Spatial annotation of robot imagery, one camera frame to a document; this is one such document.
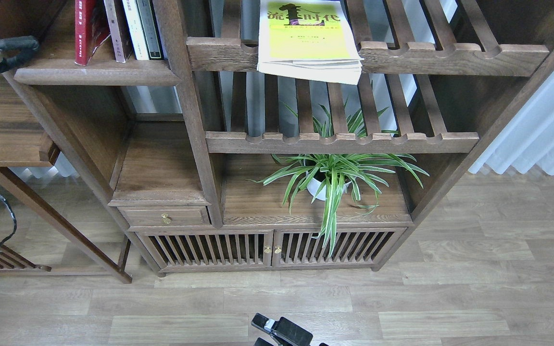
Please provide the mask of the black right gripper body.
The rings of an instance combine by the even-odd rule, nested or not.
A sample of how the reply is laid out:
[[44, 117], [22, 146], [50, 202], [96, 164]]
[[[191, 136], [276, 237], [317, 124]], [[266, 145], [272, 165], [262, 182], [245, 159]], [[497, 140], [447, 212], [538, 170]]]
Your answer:
[[278, 321], [270, 319], [270, 337], [278, 346], [310, 346], [314, 335], [289, 319], [281, 317]]

